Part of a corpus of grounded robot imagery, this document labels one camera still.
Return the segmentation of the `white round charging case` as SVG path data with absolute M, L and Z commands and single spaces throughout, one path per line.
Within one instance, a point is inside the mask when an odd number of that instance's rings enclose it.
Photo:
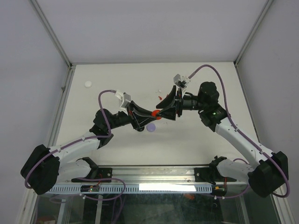
M 92 87 L 92 82 L 91 81 L 86 81 L 85 84 L 84 84 L 84 86 L 86 88 L 90 88 L 90 87 Z

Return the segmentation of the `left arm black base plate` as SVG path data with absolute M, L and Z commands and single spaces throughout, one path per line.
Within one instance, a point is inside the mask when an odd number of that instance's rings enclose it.
M 92 179 L 106 179 L 101 182 L 111 182 L 113 169 L 110 167 L 98 167 L 92 174 Z

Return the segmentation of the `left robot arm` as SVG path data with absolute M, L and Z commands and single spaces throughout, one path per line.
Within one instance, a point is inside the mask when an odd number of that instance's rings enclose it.
M 116 114 L 101 108 L 95 115 L 92 128 L 79 139 L 53 147 L 43 144 L 35 147 L 21 169 L 25 187 L 42 195 L 58 182 L 81 177 L 94 181 L 98 176 L 95 164 L 89 159 L 79 164 L 72 163 L 72 160 L 79 160 L 81 155 L 107 145 L 114 136 L 113 129 L 131 125 L 133 129 L 143 131 L 156 119 L 153 112 L 139 107 L 134 101 L 125 111 Z

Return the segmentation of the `purple round earbud charging case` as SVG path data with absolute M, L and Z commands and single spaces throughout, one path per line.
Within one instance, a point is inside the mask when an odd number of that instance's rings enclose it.
M 153 123 L 149 123 L 147 126 L 146 126 L 146 129 L 148 132 L 154 132 L 156 130 L 156 125 L 153 124 Z

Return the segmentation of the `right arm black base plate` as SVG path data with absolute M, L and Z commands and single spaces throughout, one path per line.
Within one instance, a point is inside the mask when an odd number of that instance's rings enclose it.
M 231 177 L 223 177 L 216 168 L 211 167 L 196 167 L 194 170 L 195 182 L 208 182 L 215 185 L 217 182 L 236 182 L 236 179 Z

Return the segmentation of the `orange round charging case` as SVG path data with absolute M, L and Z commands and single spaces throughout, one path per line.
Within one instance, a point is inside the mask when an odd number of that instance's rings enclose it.
M 155 117 L 156 120 L 160 120 L 162 117 L 158 116 L 159 112 L 160 110 L 154 110 L 152 111 L 151 116 Z

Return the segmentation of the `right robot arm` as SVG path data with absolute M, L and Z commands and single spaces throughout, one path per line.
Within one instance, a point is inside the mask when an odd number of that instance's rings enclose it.
M 198 111 L 201 122 L 226 139 L 243 155 L 248 165 L 231 161 L 226 157 L 215 158 L 210 164 L 209 176 L 215 181 L 230 177 L 247 183 L 260 197 L 273 194 L 288 183 L 288 158 L 261 143 L 251 140 L 233 123 L 227 111 L 218 103 L 219 92 L 213 82 L 203 82 L 197 96 L 184 95 L 173 86 L 171 92 L 156 105 L 159 117 L 175 120 L 184 110 Z

